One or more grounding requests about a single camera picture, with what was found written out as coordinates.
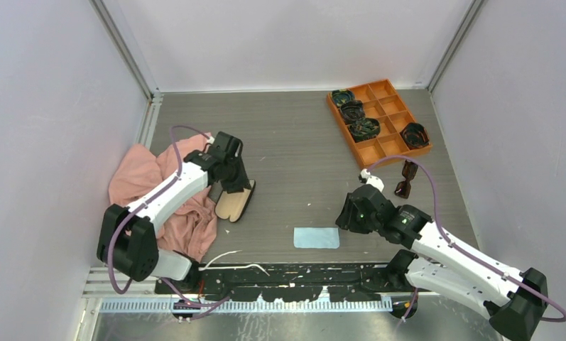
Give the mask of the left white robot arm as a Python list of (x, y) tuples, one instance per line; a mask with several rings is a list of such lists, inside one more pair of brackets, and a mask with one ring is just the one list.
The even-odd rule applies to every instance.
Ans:
[(132, 281), (172, 280), (183, 294), (199, 285), (198, 261), (216, 234), (216, 205), (209, 190), (246, 207), (255, 182), (246, 173), (243, 142), (230, 134), (200, 133), (153, 155), (136, 144), (109, 184), (97, 258), (110, 274)]

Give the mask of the brown tortoise sunglasses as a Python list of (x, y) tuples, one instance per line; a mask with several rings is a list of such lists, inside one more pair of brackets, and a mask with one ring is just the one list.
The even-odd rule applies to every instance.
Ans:
[(402, 169), (403, 180), (400, 181), (396, 189), (394, 190), (394, 195), (397, 197), (408, 199), (411, 192), (411, 181), (415, 178), (418, 172), (418, 165), (412, 161), (405, 161)]

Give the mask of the black glasses case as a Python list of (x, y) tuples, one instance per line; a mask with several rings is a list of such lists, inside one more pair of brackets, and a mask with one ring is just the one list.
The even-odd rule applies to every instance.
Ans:
[(228, 193), (222, 190), (215, 201), (215, 214), (221, 220), (237, 223), (249, 206), (250, 200), (256, 188), (256, 180), (249, 180), (249, 188), (241, 192)]

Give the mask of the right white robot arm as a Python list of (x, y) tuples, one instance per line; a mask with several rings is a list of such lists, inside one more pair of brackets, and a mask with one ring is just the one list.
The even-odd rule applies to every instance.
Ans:
[(350, 232), (376, 232), (402, 246), (383, 271), (393, 290), (412, 286), (439, 293), (486, 318), (509, 340), (530, 340), (548, 307), (542, 272), (492, 259), (418, 208), (395, 206), (372, 185), (347, 194), (336, 224)]

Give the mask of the light blue cleaning cloth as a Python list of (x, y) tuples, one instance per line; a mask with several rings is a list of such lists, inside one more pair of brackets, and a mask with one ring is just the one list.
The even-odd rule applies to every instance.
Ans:
[(298, 249), (338, 249), (339, 230), (335, 227), (295, 227), (293, 245)]

